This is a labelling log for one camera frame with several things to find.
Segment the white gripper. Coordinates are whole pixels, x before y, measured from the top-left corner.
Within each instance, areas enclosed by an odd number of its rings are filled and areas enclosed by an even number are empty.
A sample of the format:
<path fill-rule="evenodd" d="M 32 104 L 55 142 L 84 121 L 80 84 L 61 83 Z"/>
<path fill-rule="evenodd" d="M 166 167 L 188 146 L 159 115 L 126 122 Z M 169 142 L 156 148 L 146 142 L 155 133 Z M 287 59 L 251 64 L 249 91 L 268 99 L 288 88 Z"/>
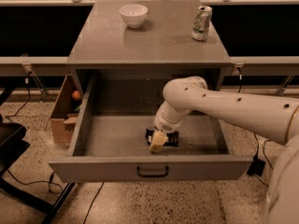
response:
<path fill-rule="evenodd" d="M 154 119 L 154 127 L 158 131 L 153 133 L 149 150 L 151 152 L 161 151 L 168 140 L 166 133 L 175 132 L 186 115 L 186 109 L 177 109 L 168 102 L 163 102 Z"/>

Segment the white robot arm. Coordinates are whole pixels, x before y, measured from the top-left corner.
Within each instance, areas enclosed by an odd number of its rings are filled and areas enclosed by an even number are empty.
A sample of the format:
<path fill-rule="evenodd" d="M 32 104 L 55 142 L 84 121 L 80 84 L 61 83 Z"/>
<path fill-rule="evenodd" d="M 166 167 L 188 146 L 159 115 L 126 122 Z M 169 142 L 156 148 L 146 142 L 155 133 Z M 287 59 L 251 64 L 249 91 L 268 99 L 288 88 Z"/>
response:
<path fill-rule="evenodd" d="M 201 77 L 173 79 L 163 90 L 150 149 L 159 150 L 193 111 L 249 130 L 285 149 L 278 156 L 267 191 L 263 224 L 299 224 L 299 100 L 210 91 Z"/>

